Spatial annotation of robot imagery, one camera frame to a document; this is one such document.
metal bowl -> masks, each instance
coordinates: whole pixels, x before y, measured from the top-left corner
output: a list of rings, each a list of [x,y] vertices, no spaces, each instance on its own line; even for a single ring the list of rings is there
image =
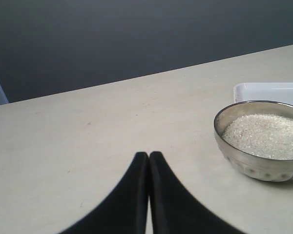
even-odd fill
[[[264,181],[293,179],[293,160],[277,160],[245,153],[222,139],[224,130],[237,118],[251,114],[274,114],[293,119],[293,106],[275,101],[244,101],[222,109],[214,119],[218,148],[232,167],[249,177]]]

white countertop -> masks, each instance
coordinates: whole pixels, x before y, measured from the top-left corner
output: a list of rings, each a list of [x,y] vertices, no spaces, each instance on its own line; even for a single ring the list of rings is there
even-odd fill
[[[153,150],[230,224],[293,234],[293,182],[237,173],[213,136],[233,86],[256,81],[292,82],[293,45],[0,106],[0,234],[58,233]]]

white plate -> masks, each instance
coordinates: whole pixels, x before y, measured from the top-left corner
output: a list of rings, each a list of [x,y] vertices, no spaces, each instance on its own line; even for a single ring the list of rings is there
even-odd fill
[[[278,101],[293,105],[293,83],[241,83],[233,89],[234,102]]]

